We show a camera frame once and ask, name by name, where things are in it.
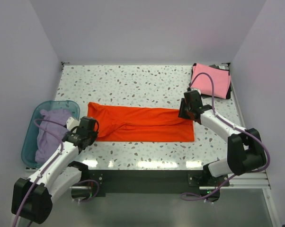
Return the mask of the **orange t shirt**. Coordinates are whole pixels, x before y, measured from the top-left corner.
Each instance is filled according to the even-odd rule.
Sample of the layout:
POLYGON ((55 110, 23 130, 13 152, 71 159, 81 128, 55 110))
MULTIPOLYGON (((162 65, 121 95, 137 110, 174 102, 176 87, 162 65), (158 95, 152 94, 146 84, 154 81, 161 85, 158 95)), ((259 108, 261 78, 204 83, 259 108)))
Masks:
POLYGON ((177 109, 88 104, 88 117, 99 122, 98 141, 194 142, 192 120, 177 109))

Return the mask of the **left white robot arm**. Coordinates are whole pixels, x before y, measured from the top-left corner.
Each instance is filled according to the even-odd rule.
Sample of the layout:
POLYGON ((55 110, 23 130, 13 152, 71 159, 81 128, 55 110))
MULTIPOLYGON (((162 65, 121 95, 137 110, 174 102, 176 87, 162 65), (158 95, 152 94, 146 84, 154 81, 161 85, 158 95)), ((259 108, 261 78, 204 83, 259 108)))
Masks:
POLYGON ((34 124, 55 137, 60 144, 38 170, 27 179, 19 178, 15 182, 11 206, 14 214, 13 227, 17 226, 19 218, 25 218, 30 223, 45 222, 53 204, 72 186, 87 183, 92 189, 89 197, 76 199, 77 203, 92 200, 100 190, 100 183, 89 177, 88 166, 75 161, 80 152, 91 146, 98 137, 98 121, 91 117, 82 117, 77 121, 71 117, 64 126, 68 131, 62 138, 38 124, 43 121, 35 119, 34 124))

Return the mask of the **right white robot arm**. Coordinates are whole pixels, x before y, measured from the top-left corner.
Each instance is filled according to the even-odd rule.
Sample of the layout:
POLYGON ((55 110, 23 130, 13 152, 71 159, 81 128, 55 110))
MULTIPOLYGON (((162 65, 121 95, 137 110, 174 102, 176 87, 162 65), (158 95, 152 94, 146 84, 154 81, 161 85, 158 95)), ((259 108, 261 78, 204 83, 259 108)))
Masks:
POLYGON ((242 175, 259 171, 269 164, 259 132, 227 120, 211 105, 204 105, 197 90, 184 93, 178 116, 211 129, 227 143, 227 158, 203 166, 202 181, 214 185, 222 175, 242 175))

